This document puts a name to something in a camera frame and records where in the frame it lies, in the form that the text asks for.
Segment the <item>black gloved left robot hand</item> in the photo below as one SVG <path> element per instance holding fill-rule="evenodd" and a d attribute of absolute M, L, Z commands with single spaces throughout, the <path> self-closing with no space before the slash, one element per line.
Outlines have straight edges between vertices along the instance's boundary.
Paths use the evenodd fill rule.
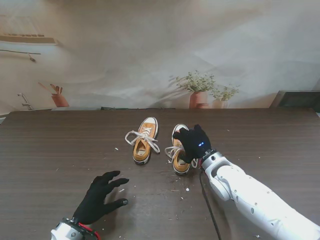
<path fill-rule="evenodd" d="M 83 225 L 91 225 L 103 216 L 128 204 L 126 198 L 120 198 L 110 203 L 105 203 L 105 198 L 108 194 L 115 188 L 129 182 L 128 178 L 114 180 L 120 173 L 119 170 L 115 170 L 95 177 L 83 200 L 72 216 L 76 222 Z"/>

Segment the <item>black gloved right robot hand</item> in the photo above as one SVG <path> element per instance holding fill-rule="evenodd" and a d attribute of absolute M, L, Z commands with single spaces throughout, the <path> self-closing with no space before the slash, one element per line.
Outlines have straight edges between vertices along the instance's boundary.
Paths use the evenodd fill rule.
<path fill-rule="evenodd" d="M 181 128 L 175 131 L 173 138 L 181 142 L 185 152 L 181 159 L 188 164 L 193 159 L 201 159 L 213 151 L 207 134 L 199 124 L 191 129 Z"/>

